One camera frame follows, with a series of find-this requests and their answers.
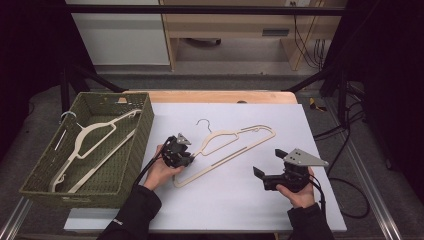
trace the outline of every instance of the hand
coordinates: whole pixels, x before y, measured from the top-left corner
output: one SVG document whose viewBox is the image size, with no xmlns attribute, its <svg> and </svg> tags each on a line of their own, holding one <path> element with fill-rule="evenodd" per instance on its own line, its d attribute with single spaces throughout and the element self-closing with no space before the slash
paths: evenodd
<svg viewBox="0 0 424 240">
<path fill-rule="evenodd" d="M 311 176 L 314 176 L 314 172 L 310 167 L 308 167 L 308 171 Z M 276 188 L 281 194 L 283 194 L 290 200 L 290 203 L 293 205 L 294 208 L 307 208 L 315 204 L 314 187 L 311 183 L 306 185 L 302 190 L 297 193 L 293 193 L 281 184 L 278 184 Z"/>
<path fill-rule="evenodd" d="M 161 147 L 162 145 L 157 146 L 155 156 L 156 154 L 158 154 Z M 178 168 L 168 167 L 163 161 L 162 157 L 160 157 L 150 167 L 149 172 L 147 173 L 146 181 L 144 182 L 143 186 L 153 191 L 157 187 L 166 183 L 170 177 L 180 173 L 183 169 L 184 166 Z"/>
</svg>

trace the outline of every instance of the woven basket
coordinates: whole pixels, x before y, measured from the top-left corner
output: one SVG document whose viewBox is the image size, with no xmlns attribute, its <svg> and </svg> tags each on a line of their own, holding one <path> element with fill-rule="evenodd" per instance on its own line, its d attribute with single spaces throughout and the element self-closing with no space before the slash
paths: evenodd
<svg viewBox="0 0 424 240">
<path fill-rule="evenodd" d="M 72 154 L 82 127 L 109 122 L 129 111 L 141 114 L 116 122 L 114 131 L 84 159 L 75 158 L 55 192 L 49 183 Z M 120 208 L 140 173 L 154 113 L 148 93 L 80 93 L 19 192 L 43 205 L 65 208 Z M 91 131 L 83 140 L 80 155 L 106 136 L 112 127 Z M 118 149 L 76 192 L 68 193 L 90 169 L 116 147 L 132 130 L 134 136 Z"/>
</svg>

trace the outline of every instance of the metal hook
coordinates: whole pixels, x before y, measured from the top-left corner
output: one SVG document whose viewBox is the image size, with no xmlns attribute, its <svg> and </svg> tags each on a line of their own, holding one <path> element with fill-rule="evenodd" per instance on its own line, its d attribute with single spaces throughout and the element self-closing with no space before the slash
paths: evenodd
<svg viewBox="0 0 424 240">
<path fill-rule="evenodd" d="M 210 132 L 210 133 L 212 133 L 212 130 L 210 129 L 210 125 L 211 125 L 211 123 L 209 122 L 209 120 L 204 119 L 204 118 L 203 118 L 203 119 L 200 119 L 199 121 L 197 121 L 196 125 L 198 125 L 198 124 L 199 124 L 199 122 L 200 122 L 200 121 L 202 121 L 202 120 L 208 121 L 208 130 L 209 130 L 209 132 Z"/>
<path fill-rule="evenodd" d="M 75 119 L 77 118 L 77 115 L 74 113 L 74 112 L 71 112 L 71 111 L 66 111 L 66 112 L 64 112 L 64 113 L 62 113 L 62 115 L 60 115 L 60 121 L 59 121 L 59 124 L 61 124 L 62 123 L 62 119 L 63 119 L 63 117 L 65 116 L 65 115 L 68 115 L 68 114 L 71 114 L 72 116 L 74 116 L 75 117 Z"/>
</svg>

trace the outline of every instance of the white table surface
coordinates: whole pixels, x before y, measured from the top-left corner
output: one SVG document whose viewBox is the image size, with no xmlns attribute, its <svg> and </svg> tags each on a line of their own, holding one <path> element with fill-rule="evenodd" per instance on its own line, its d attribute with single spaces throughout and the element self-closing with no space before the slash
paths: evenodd
<svg viewBox="0 0 424 240">
<path fill-rule="evenodd" d="M 260 179 L 253 175 L 255 166 L 265 174 L 282 174 L 283 160 L 275 149 L 290 152 L 302 149 L 319 157 L 302 105 L 300 104 L 220 104 L 220 103 L 153 103 L 152 125 L 143 166 L 153 157 L 156 146 L 169 136 L 182 133 L 192 145 L 188 152 L 200 148 L 212 131 L 238 130 L 266 125 L 276 136 L 242 155 L 208 172 L 182 188 L 172 181 L 155 192 L 162 208 L 150 223 L 151 232 L 279 232 L 291 230 L 287 211 L 288 199 L 277 191 L 265 191 Z M 179 175 L 184 179 L 234 151 L 256 142 L 269 132 L 240 134 L 233 144 L 209 156 L 198 156 Z M 228 137 L 218 137 L 211 145 L 222 144 Z M 327 201 L 327 221 L 333 231 L 346 231 L 324 168 L 314 167 Z M 315 198 L 319 201 L 319 192 Z M 64 229 L 69 231 L 101 231 L 116 216 L 117 209 L 72 209 Z"/>
</svg>

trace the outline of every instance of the beige hanger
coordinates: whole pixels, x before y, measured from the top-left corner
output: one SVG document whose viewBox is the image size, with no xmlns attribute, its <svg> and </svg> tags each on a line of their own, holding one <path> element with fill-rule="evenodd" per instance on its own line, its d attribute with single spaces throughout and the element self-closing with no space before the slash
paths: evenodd
<svg viewBox="0 0 424 240">
<path fill-rule="evenodd" d="M 223 148 L 223 147 L 225 147 L 225 146 L 227 146 L 227 145 L 229 145 L 229 144 L 237 141 L 240 138 L 239 137 L 239 134 L 240 133 L 244 133 L 244 132 L 248 132 L 248 131 L 255 131 L 255 132 L 257 132 L 260 129 L 268 130 L 271 134 L 268 135 L 268 136 L 266 136 L 266 137 L 264 137 L 264 138 L 262 138 L 262 139 L 260 139 L 259 141 L 255 142 L 255 143 L 252 143 L 252 144 L 250 144 L 248 146 L 245 146 L 245 147 L 243 147 L 243 148 L 241 148 L 241 149 L 239 149 L 239 150 L 231 153 L 227 157 L 225 157 L 225 158 L 223 158 L 223 159 L 215 162 L 214 164 L 206 167 L 202 171 L 194 174 L 193 176 L 187 178 L 186 180 L 184 180 L 182 182 L 178 182 L 177 175 L 173 176 L 174 186 L 175 187 L 178 187 L 178 188 L 183 187 L 183 186 L 187 185 L 188 183 L 194 181 L 195 179 L 199 178 L 200 176 L 206 174 L 207 172 L 210 172 L 213 169 L 215 169 L 215 168 L 221 166 L 222 164 L 228 162 L 229 160 L 231 160 L 231 159 L 239 156 L 240 154 L 249 151 L 250 149 L 254 148 L 255 146 L 258 146 L 259 144 L 261 144 L 261 143 L 263 143 L 265 141 L 268 141 L 269 139 L 273 138 L 276 135 L 275 131 L 272 128 L 270 128 L 268 126 L 265 126 L 265 125 L 256 125 L 256 126 L 252 126 L 252 127 L 248 127 L 248 128 L 243 128 L 243 129 L 240 129 L 240 130 L 236 130 L 236 131 L 221 130 L 221 131 L 212 132 L 211 134 L 209 134 L 205 138 L 205 140 L 203 141 L 202 146 L 200 147 L 200 149 L 192 154 L 193 157 L 196 157 L 199 154 L 202 154 L 203 156 L 207 156 L 207 155 L 209 155 L 209 154 L 211 154 L 211 153 L 213 153 L 213 152 L 215 152 L 215 151 L 217 151 L 217 150 L 219 150 L 219 149 L 221 149 L 221 148 Z M 214 138 L 216 138 L 218 136 L 224 136 L 224 135 L 234 135 L 236 138 L 233 139 L 233 140 L 231 140 L 231 141 L 229 141 L 229 142 L 227 142 L 227 143 L 224 143 L 223 145 L 221 145 L 221 146 L 219 146 L 219 147 L 211 150 L 210 152 L 207 152 L 207 153 L 204 152 L 204 149 L 206 148 L 206 146 L 209 144 L 209 142 L 212 139 L 214 139 Z"/>
<path fill-rule="evenodd" d="M 62 183 L 65 180 L 65 171 L 68 169 L 68 167 L 71 165 L 71 163 L 75 160 L 75 158 L 78 159 L 84 159 L 86 158 L 94 149 L 96 149 L 103 141 L 105 141 L 113 132 L 115 132 L 116 130 L 116 125 L 115 123 L 118 122 L 119 120 L 122 120 L 126 117 L 134 117 L 135 115 L 137 115 L 138 113 L 141 113 L 142 110 L 141 109 L 134 109 L 126 114 L 123 114 L 109 122 L 106 123 L 94 123 L 89 125 L 88 127 L 82 127 L 81 125 L 79 125 L 82 128 L 82 131 L 78 134 L 77 138 L 75 139 L 75 148 L 74 151 L 72 152 L 72 154 L 69 156 L 69 158 L 66 160 L 66 162 L 62 165 L 62 167 L 59 169 L 59 171 L 56 173 L 56 175 L 53 177 L 53 179 L 51 180 L 50 184 L 49 184 L 49 192 L 55 192 L 56 191 L 56 185 L 59 183 Z M 83 154 L 82 156 L 79 154 L 79 150 L 81 149 L 81 145 L 82 142 L 84 140 L 84 138 L 93 130 L 101 128 L 101 127 L 106 127 L 106 126 L 111 126 L 112 130 L 106 135 L 104 136 L 99 142 L 97 142 L 93 147 L 91 147 L 85 154 Z"/>
<path fill-rule="evenodd" d="M 82 177 L 69 191 L 68 193 L 75 193 L 76 191 L 78 191 L 82 185 L 84 185 L 88 179 L 91 178 L 91 176 L 93 176 L 93 174 L 99 170 L 99 168 L 101 166 L 103 166 L 103 164 L 105 162 L 107 162 L 107 160 L 109 160 L 109 158 L 116 152 L 119 150 L 119 148 L 122 147 L 122 145 L 124 145 L 128 140 L 130 140 L 130 138 L 132 136 L 134 136 L 135 133 L 135 129 L 132 130 L 120 143 L 118 143 L 118 145 L 116 145 L 95 167 L 93 167 L 92 169 L 90 169 L 90 171 L 87 172 L 87 174 L 84 175 L 84 177 Z"/>
</svg>

